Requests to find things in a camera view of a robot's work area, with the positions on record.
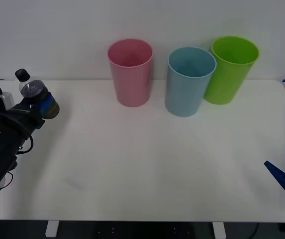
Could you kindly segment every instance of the white table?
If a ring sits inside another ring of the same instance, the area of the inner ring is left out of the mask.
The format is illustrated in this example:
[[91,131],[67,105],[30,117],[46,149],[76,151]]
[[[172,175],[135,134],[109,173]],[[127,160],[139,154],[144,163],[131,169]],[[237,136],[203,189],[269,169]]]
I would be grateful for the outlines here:
[[[61,111],[19,158],[0,219],[285,222],[285,191],[263,165],[285,172],[279,82],[246,80],[231,103],[203,100],[187,118],[166,110],[164,80],[137,108],[110,80],[45,84]],[[0,87],[22,99],[17,82]]]

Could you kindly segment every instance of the bottle cap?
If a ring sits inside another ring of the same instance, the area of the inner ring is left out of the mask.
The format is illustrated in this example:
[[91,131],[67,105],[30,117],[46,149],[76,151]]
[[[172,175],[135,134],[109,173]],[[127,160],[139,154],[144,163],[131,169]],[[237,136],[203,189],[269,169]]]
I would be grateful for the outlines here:
[[31,77],[25,69],[19,69],[15,72],[16,77],[20,82],[28,81]]

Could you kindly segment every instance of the white wall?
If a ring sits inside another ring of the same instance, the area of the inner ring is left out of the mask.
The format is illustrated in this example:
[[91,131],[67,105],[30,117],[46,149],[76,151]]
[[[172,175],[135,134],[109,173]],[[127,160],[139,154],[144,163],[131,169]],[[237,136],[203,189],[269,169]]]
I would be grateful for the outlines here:
[[250,78],[285,78],[283,0],[0,0],[0,78],[18,68],[43,78],[110,78],[108,46],[137,37],[164,78],[177,47],[208,47],[222,35],[255,42]]

